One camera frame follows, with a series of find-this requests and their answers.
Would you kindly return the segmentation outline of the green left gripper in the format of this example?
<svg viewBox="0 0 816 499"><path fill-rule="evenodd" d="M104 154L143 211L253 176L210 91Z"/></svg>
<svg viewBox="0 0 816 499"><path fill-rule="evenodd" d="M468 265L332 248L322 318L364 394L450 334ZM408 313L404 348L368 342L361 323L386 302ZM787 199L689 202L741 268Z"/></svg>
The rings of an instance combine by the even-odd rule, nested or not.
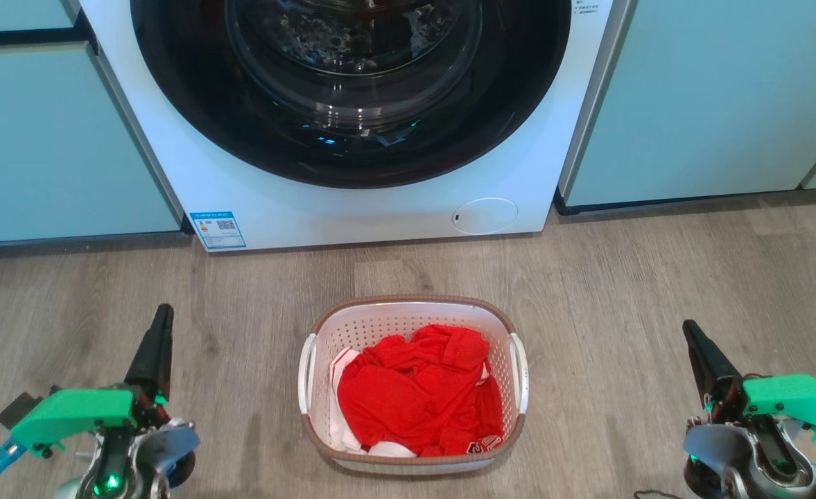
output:
<svg viewBox="0 0 816 499"><path fill-rule="evenodd" d="M8 405L12 441L46 458L62 440L84 432L125 428L141 432L168 422L174 310L160 304L123 382L139 387L57 389L47 396L22 392Z"/></svg>

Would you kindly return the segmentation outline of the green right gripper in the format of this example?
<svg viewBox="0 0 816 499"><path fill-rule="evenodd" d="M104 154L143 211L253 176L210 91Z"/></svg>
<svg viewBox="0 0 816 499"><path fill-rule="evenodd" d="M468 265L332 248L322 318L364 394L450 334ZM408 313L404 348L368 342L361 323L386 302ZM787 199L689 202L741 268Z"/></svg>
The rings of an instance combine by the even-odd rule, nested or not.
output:
<svg viewBox="0 0 816 499"><path fill-rule="evenodd" d="M792 419L813 432L816 440L816 377L791 374L743 379L696 320L685 319L682 332L709 423L740 423L755 416Z"/></svg>

